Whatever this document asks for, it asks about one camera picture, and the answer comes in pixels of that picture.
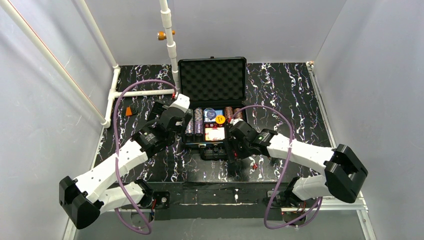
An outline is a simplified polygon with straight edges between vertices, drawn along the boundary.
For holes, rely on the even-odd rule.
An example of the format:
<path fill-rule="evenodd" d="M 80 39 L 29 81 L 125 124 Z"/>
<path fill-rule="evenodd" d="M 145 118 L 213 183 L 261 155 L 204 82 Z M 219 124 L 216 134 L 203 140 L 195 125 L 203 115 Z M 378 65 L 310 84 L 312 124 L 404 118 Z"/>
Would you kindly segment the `black poker set case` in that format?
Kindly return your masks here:
<path fill-rule="evenodd" d="M 243 108 L 246 99 L 247 60 L 245 57 L 193 58 L 181 59 L 177 63 L 179 70 L 180 89 L 182 94 L 190 98 L 189 108 L 212 108 L 223 110 L 225 107 Z M 218 141 L 205 140 L 205 124 L 202 136 L 186 136 L 183 134 L 183 145 L 191 150 L 197 150 L 205 161 L 228 160 L 227 135 L 229 122 L 225 121 L 225 138 Z"/>

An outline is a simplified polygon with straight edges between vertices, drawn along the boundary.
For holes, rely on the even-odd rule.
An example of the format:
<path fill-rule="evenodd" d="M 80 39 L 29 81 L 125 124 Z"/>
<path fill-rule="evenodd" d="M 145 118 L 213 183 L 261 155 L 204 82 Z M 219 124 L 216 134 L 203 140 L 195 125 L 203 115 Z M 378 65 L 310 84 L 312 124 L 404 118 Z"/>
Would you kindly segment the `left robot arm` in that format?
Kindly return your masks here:
<path fill-rule="evenodd" d="M 59 182 L 59 204 L 78 230 L 109 210 L 130 204 L 149 207 L 155 202 L 154 190 L 142 179 L 114 188 L 111 185 L 174 144 L 192 117 L 189 106 L 190 98 L 178 94 L 158 118 L 148 121 L 117 153 L 86 173 L 76 178 L 66 176 Z"/>

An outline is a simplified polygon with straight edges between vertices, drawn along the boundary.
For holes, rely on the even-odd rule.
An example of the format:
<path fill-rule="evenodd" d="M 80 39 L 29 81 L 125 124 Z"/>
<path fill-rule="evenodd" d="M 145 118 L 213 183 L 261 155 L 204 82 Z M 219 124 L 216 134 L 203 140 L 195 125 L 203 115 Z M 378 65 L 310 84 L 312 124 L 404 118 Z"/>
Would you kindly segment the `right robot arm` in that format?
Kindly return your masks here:
<path fill-rule="evenodd" d="M 284 197 L 293 203 L 333 196 L 352 204 L 368 176 L 366 167 L 345 144 L 331 148 L 290 140 L 274 130 L 258 132 L 241 119 L 231 120 L 229 141 L 240 159 L 263 155 L 285 159 L 318 172 L 317 176 L 295 177 L 289 183 Z"/>

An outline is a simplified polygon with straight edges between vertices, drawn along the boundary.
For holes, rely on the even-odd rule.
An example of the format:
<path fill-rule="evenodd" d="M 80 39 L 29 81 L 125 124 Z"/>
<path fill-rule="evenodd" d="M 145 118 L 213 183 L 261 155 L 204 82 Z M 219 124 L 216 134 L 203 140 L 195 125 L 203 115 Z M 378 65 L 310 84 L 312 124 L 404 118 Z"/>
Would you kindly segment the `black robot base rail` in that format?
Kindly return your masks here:
<path fill-rule="evenodd" d="M 275 182 L 149 182 L 156 221 L 263 218 Z"/>

